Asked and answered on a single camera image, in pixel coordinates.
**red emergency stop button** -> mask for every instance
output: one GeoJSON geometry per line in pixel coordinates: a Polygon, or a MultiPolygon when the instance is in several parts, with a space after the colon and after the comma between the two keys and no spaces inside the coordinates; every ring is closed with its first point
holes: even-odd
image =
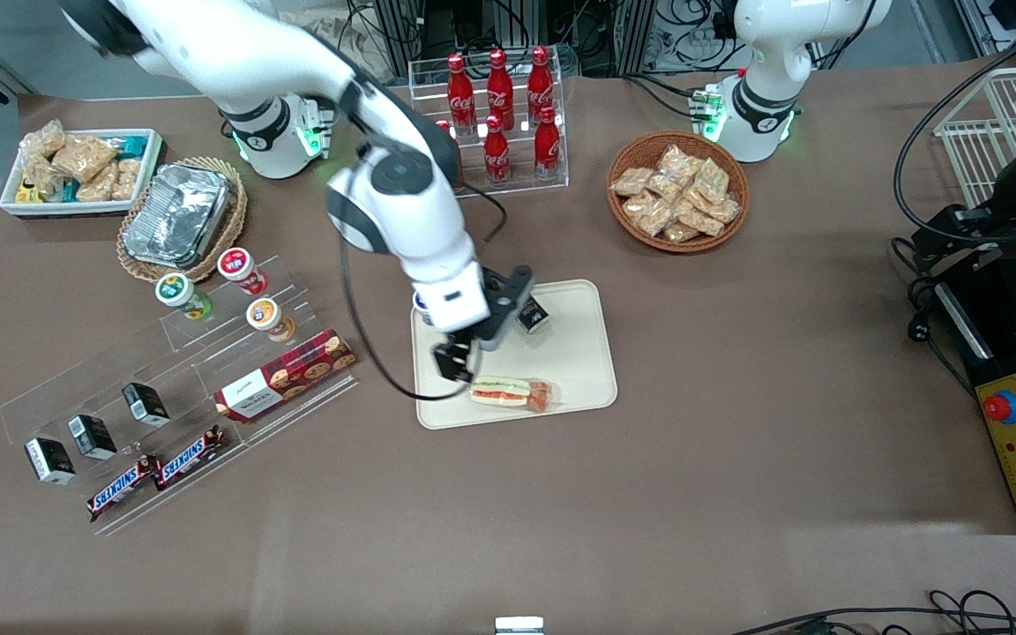
{"type": "Polygon", "coordinates": [[[1016,424],[1016,395],[1009,390],[999,390],[983,398],[982,411],[993,421],[1016,424]]]}

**red cookie box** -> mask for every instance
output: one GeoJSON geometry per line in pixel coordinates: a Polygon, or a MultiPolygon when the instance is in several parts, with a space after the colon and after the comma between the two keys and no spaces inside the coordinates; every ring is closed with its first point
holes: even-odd
{"type": "Polygon", "coordinates": [[[347,344],[328,329],[215,392],[217,412],[249,424],[355,363],[347,344]]]}

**red button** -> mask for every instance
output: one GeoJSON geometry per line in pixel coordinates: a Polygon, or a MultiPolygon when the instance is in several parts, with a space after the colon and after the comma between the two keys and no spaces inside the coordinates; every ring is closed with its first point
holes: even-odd
{"type": "Polygon", "coordinates": [[[986,397],[982,401],[982,409],[986,410],[989,418],[996,422],[1005,422],[1006,419],[1011,418],[1013,415],[1013,406],[1009,402],[1009,398],[1005,398],[1000,394],[992,394],[991,397],[986,397]]]}

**floor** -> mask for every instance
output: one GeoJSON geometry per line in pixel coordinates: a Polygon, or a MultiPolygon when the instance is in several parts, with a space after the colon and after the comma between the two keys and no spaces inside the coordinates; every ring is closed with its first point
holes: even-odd
{"type": "MultiPolygon", "coordinates": [[[[934,57],[923,44],[911,3],[919,0],[892,0],[886,20],[860,38],[839,68],[931,64],[934,57]]],[[[953,0],[920,4],[945,61],[974,56],[953,0]]],[[[46,96],[96,100],[193,93],[180,81],[146,75],[130,60],[98,56],[64,20],[54,0],[0,0],[1,16],[13,19],[0,21],[0,57],[46,96]]],[[[0,186],[16,140],[15,106],[0,105],[0,186]]]]}

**bottle cap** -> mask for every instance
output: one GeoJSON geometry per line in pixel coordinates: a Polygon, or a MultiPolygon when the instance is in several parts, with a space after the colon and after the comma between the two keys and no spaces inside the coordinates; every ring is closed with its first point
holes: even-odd
{"type": "Polygon", "coordinates": [[[217,257],[217,272],[232,282],[249,277],[253,269],[253,257],[242,248],[230,248],[217,257]]]}
{"type": "Polygon", "coordinates": [[[156,282],[156,298],[167,306],[183,306],[194,298],[194,283],[182,273],[167,273],[156,282]]]}
{"type": "Polygon", "coordinates": [[[268,298],[261,298],[250,304],[250,309],[245,311],[245,318],[254,329],[267,331],[281,321],[281,307],[268,298]]]}

